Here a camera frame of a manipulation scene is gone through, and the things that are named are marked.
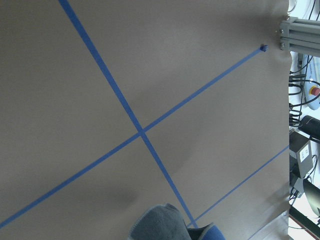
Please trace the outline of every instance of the gray cloth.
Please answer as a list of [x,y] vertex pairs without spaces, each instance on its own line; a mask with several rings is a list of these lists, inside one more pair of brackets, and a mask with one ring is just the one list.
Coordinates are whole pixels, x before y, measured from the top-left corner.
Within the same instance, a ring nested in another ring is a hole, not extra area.
[[184,219],[171,204],[150,208],[132,227],[128,240],[191,240]]

